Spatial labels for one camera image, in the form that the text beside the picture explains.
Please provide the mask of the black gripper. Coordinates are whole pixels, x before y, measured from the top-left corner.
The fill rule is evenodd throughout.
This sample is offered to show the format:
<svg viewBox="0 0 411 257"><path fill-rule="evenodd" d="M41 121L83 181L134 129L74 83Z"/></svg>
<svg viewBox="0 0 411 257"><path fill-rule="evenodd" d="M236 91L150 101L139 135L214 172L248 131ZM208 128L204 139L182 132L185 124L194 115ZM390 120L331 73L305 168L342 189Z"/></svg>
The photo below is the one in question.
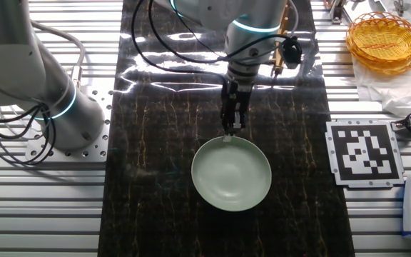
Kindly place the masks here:
<svg viewBox="0 0 411 257"><path fill-rule="evenodd" d="M245 115L239 110L229 109L227 106L232 103L239 103L241 108L248 108L250 96L253 90L252 84L239 84L236 81L227 81L221 90L221 121L224 130L224 142L231 142L245 128Z"/></svg>

